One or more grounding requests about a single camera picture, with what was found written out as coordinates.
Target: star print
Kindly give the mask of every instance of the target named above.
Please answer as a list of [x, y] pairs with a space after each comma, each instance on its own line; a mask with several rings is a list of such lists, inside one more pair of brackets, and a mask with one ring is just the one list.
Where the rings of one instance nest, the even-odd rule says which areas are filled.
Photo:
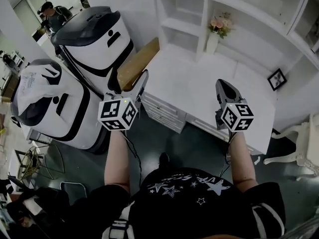
[[199, 203], [200, 205], [202, 205], [202, 204], [204, 204], [204, 203], [206, 203], [206, 202], [204, 201], [204, 198], [198, 198], [197, 203]]
[[225, 189], [229, 189], [229, 188], [230, 188], [230, 186], [223, 187], [223, 182], [224, 182], [224, 180], [220, 180], [220, 181], [217, 182], [216, 184], [212, 184], [212, 183], [206, 182], [206, 184], [209, 186], [209, 189], [207, 189], [207, 190], [208, 190], [208, 191], [213, 190], [213, 191], [215, 191], [215, 193], [216, 193], [218, 196], [220, 196], [222, 190], [225, 190]]
[[175, 189], [175, 186], [171, 186], [170, 188], [163, 187], [163, 189], [165, 189], [163, 195], [169, 194], [172, 198], [174, 197], [174, 193], [180, 192], [179, 190]]
[[156, 189], [156, 193], [159, 192], [160, 188], [163, 187], [163, 186], [168, 186], [167, 184], [164, 184], [164, 182], [161, 182], [161, 183], [155, 183], [155, 186], [152, 186], [148, 189], [153, 189], [155, 188]]
[[191, 187], [194, 187], [194, 188], [195, 188], [196, 185], [197, 185], [197, 183], [196, 183], [195, 181], [191, 183]]

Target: person wearing black cap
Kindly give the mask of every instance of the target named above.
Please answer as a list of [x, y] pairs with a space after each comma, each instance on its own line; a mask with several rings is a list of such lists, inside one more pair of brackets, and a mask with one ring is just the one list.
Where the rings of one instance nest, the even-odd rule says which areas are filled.
[[41, 10], [38, 11], [38, 14], [40, 13], [45, 16], [45, 20], [41, 25], [44, 26], [47, 32], [48, 28], [52, 28], [53, 32], [57, 32], [61, 26], [73, 16], [73, 14], [63, 6], [53, 8], [51, 2], [45, 2]]

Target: white plastic bag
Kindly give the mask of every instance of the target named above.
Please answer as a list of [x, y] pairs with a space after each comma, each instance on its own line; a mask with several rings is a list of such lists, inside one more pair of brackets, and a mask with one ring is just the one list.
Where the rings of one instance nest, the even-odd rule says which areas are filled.
[[36, 103], [41, 98], [62, 95], [66, 91], [66, 85], [50, 85], [48, 80], [43, 77], [56, 78], [59, 75], [60, 72], [51, 65], [28, 66], [23, 69], [17, 90], [18, 114], [21, 115], [30, 104]]

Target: white vase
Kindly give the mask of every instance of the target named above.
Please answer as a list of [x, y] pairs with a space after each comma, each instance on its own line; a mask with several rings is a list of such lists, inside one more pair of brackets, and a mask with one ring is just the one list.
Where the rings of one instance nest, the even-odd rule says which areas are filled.
[[217, 48], [219, 40], [219, 35], [215, 33], [210, 33], [207, 41], [206, 52], [209, 54], [214, 54]]

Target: black shoe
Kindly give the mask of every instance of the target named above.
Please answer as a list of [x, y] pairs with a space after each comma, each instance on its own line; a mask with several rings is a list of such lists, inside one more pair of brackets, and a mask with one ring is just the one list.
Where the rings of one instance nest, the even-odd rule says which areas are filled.
[[159, 161], [159, 169], [168, 169], [170, 167], [169, 156], [165, 152], [160, 155]]

